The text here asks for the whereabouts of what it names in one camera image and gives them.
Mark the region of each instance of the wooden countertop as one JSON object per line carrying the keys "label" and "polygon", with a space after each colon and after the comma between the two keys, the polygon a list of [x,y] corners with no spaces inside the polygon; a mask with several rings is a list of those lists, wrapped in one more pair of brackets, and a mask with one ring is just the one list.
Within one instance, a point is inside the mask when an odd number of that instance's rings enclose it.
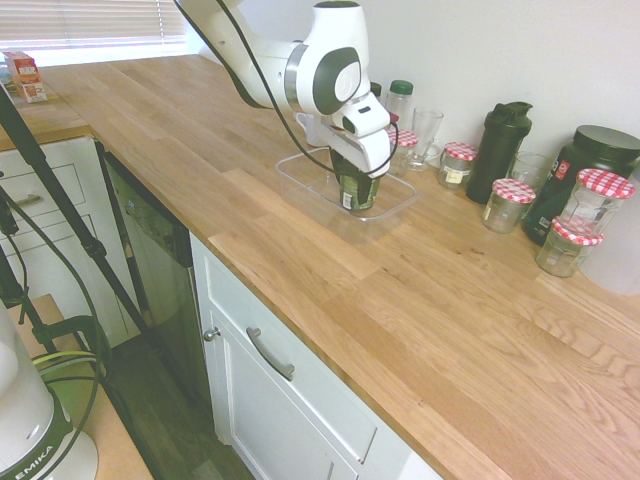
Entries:
{"label": "wooden countertop", "polygon": [[[56,92],[45,85],[47,101],[27,103],[17,94],[12,95],[22,118],[29,125],[38,143],[58,142],[70,138],[91,135],[87,122],[73,111]],[[15,148],[5,131],[0,127],[0,152]]]}
{"label": "wooden countertop", "polygon": [[443,477],[637,479],[640,297],[542,272],[437,185],[354,247],[278,195],[297,153],[226,72],[174,57],[42,69],[94,135]]}

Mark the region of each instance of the dark floor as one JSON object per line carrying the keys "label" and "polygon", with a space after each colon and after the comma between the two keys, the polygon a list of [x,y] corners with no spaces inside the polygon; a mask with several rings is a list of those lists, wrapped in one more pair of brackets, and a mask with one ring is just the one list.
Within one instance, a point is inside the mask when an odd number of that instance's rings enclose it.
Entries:
{"label": "dark floor", "polygon": [[114,349],[112,371],[125,408],[114,404],[155,480],[254,480],[218,441],[211,412],[186,401],[140,337]]}

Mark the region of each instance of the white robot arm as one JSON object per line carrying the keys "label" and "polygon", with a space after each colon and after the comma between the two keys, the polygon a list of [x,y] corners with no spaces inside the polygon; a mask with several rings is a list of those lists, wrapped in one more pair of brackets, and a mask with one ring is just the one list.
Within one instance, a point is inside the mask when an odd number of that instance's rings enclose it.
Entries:
{"label": "white robot arm", "polygon": [[371,93],[369,47],[362,7],[325,1],[314,7],[314,22],[303,42],[256,36],[237,8],[242,0],[175,0],[185,18],[231,75],[251,106],[272,101],[242,41],[220,5],[244,33],[278,107],[316,117],[318,134],[331,148],[370,177],[384,175],[390,155],[385,127],[390,115]]}

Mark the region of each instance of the clear plastic tray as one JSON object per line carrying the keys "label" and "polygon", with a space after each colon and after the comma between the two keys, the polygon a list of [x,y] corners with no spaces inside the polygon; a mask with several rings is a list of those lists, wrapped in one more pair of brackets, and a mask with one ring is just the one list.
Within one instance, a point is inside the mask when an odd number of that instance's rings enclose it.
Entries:
{"label": "clear plastic tray", "polygon": [[[314,158],[331,166],[329,149],[312,150]],[[376,200],[368,210],[350,211],[340,204],[340,185],[333,173],[304,155],[280,160],[282,197],[298,210],[353,244],[366,244],[396,227],[403,209],[418,198],[409,183],[387,174],[380,180]]]}

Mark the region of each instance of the black shaker bottle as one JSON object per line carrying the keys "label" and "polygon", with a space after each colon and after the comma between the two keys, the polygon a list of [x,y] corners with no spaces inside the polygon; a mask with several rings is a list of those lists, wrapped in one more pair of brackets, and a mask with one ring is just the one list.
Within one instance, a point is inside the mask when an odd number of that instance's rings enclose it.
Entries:
{"label": "black shaker bottle", "polygon": [[562,147],[525,217],[527,236],[538,245],[544,244],[551,221],[564,210],[580,170],[599,168],[629,178],[639,156],[640,140],[631,135],[595,125],[578,127],[573,141]]}
{"label": "black shaker bottle", "polygon": [[522,139],[531,131],[531,120],[527,118],[530,108],[532,105],[525,102],[499,103],[487,115],[467,185],[467,197],[474,202],[487,203],[493,182],[506,175]]}

